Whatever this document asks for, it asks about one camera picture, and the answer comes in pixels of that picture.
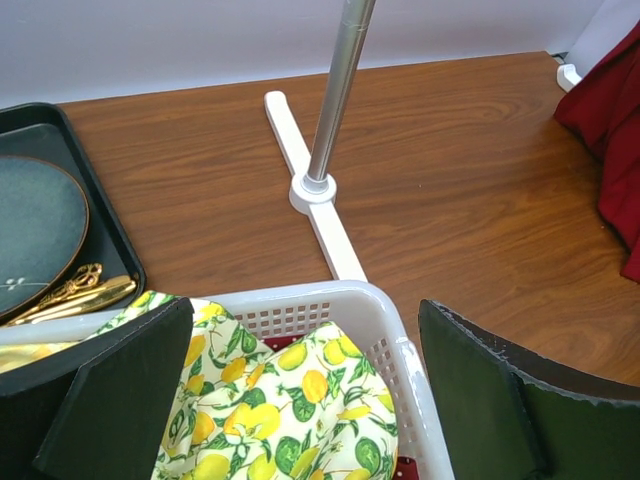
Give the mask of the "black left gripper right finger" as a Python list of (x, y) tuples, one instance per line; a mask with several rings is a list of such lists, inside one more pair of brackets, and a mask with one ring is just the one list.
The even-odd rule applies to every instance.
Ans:
[(420, 304), (423, 357), (458, 479), (636, 479), (639, 389)]

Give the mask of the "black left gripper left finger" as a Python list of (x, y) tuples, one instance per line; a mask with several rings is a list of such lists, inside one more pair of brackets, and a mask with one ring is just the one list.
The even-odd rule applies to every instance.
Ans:
[(150, 478), (192, 322), (177, 298), (2, 374), (2, 478)]

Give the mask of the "yellow lemon print garment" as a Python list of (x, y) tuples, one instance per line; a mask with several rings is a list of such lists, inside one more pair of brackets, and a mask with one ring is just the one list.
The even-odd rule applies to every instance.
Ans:
[[(149, 291), (85, 340), (179, 297)], [(189, 299), (191, 340), (148, 479), (389, 479), (391, 393), (332, 322), (261, 340), (222, 305)], [(6, 346), (2, 374), (81, 342)]]

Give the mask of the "red polka dot skirt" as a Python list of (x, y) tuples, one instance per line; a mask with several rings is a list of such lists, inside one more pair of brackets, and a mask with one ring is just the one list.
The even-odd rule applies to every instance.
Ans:
[(391, 390), (394, 407), (398, 418), (400, 431), (400, 450), (394, 479), (420, 479), (417, 457), (417, 435), (415, 433), (416, 422), (411, 418), (407, 400), (409, 396), (401, 392), (399, 368), (393, 361), (393, 355), (388, 342), (381, 340), (373, 346), (373, 354), (376, 366), (380, 366), (384, 372), (384, 379)]

